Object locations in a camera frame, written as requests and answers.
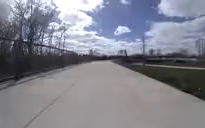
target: road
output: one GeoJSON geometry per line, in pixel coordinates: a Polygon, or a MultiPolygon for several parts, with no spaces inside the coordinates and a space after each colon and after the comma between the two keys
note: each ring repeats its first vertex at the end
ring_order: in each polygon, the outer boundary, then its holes
{"type": "Polygon", "coordinates": [[[0,91],[0,128],[205,128],[205,102],[91,62],[0,91]]]}
{"type": "MultiPolygon", "coordinates": [[[[142,63],[133,63],[133,65],[143,65],[142,63]]],[[[171,66],[171,65],[156,65],[156,64],[146,64],[146,66],[150,67],[161,67],[161,68],[174,68],[174,69],[192,69],[192,70],[205,70],[205,68],[201,67],[186,67],[186,66],[171,66]]]]}

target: blue sky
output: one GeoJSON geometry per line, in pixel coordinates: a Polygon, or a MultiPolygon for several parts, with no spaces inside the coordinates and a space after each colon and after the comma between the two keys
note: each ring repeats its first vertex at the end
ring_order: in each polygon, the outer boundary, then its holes
{"type": "Polygon", "coordinates": [[[82,53],[140,53],[143,35],[147,49],[193,52],[195,40],[205,36],[205,0],[54,1],[69,24],[68,49],[82,53]]]}

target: chain-link fence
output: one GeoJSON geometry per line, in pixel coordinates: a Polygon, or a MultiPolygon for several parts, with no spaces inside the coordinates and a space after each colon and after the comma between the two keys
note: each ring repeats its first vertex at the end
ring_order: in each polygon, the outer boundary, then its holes
{"type": "Polygon", "coordinates": [[[79,63],[72,51],[0,37],[0,82],[79,63]]]}

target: cloud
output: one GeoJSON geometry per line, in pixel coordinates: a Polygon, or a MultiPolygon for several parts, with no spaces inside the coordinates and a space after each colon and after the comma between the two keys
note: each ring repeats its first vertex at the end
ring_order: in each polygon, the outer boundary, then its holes
{"type": "Polygon", "coordinates": [[[152,23],[146,36],[154,46],[172,50],[187,47],[193,50],[195,40],[205,36],[205,16],[181,23],[152,23]]]}
{"type": "Polygon", "coordinates": [[[118,26],[114,31],[114,35],[118,36],[129,32],[131,32],[131,29],[128,28],[127,26],[118,26]]]}
{"type": "Polygon", "coordinates": [[[130,0],[120,0],[120,3],[123,5],[130,5],[131,1],[130,0]]]}
{"type": "Polygon", "coordinates": [[[205,0],[161,0],[158,9],[171,17],[198,17],[205,15],[205,0]]]}

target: grass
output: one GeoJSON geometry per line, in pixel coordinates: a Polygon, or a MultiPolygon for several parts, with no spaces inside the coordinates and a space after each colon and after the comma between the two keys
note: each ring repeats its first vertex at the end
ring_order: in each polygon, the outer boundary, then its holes
{"type": "Polygon", "coordinates": [[[131,69],[205,100],[205,70],[130,66],[131,69]]]}

